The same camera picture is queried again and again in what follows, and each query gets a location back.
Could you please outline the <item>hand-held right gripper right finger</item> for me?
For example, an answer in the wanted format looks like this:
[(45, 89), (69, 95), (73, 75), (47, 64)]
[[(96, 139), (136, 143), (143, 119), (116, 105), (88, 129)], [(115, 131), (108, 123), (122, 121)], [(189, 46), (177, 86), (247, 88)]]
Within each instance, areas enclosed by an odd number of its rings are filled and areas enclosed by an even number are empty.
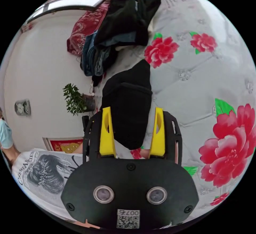
[(155, 108), (155, 119), (150, 146), (150, 156), (164, 156), (165, 154), (165, 125), (163, 109)]

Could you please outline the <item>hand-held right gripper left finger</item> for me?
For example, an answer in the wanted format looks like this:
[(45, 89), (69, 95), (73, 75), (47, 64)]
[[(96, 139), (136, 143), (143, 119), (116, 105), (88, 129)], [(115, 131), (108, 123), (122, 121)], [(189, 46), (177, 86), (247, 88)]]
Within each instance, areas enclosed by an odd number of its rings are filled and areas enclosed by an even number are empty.
[(102, 110), (99, 153), (101, 156), (116, 156), (110, 107)]

